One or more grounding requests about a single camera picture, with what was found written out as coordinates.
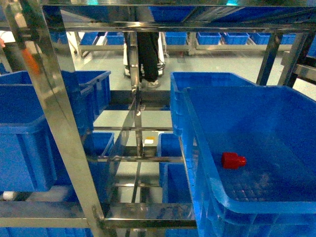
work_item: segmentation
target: sneaker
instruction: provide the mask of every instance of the sneaker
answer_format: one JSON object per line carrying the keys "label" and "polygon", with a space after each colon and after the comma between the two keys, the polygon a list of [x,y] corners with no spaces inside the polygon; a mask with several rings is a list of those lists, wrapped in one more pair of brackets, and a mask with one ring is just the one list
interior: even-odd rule
{"label": "sneaker", "polygon": [[152,88],[157,88],[160,86],[160,81],[159,80],[156,80],[154,82],[147,82],[147,88],[148,89],[152,89]]}

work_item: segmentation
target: orange object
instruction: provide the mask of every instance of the orange object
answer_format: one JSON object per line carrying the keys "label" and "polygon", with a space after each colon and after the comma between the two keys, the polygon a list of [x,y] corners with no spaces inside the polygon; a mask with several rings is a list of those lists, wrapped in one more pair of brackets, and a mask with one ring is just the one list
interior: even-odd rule
{"label": "orange object", "polygon": [[40,68],[27,48],[22,50],[22,57],[26,65],[31,69],[32,73],[40,75]]}

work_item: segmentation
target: red cap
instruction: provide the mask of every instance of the red cap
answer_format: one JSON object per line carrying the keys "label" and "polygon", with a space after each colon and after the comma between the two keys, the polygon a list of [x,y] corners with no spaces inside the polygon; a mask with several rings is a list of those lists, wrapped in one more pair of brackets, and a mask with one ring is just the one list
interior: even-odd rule
{"label": "red cap", "polygon": [[237,153],[223,152],[222,165],[224,169],[238,169],[239,167],[245,166],[246,163],[246,158],[238,156]]}

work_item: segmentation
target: black pants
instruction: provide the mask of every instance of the black pants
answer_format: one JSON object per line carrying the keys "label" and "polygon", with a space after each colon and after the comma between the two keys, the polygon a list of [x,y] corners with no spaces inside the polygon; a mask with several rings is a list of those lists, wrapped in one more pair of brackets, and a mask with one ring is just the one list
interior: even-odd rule
{"label": "black pants", "polygon": [[[141,77],[141,65],[143,64],[145,80],[154,82],[158,78],[158,32],[138,32],[138,63],[139,75]],[[129,68],[129,48],[127,46],[127,62]]]}

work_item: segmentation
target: person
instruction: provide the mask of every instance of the person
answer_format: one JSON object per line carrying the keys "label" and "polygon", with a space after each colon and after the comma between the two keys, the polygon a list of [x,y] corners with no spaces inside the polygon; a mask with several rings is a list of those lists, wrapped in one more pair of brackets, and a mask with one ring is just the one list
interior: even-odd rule
{"label": "person", "polygon": [[0,38],[0,45],[1,45],[1,47],[2,47],[2,48],[4,48],[4,47],[5,47],[4,40],[3,40],[3,39],[1,39],[1,38]]}
{"label": "person", "polygon": [[144,79],[147,81],[146,87],[157,88],[160,86],[158,80],[158,32],[138,32],[137,33],[137,46],[138,46],[138,64],[140,81],[142,82],[141,65],[144,69]]}
{"label": "person", "polygon": [[[137,7],[118,7],[115,10],[108,8],[109,18],[114,21],[138,21],[138,22],[154,22],[151,11],[147,6]],[[141,65],[144,69],[144,79],[147,81],[146,87],[148,89],[157,88],[160,86],[158,80],[158,32],[138,32],[137,46],[138,46],[138,64],[140,81],[142,80]],[[127,62],[129,67],[129,48],[127,47]]]}

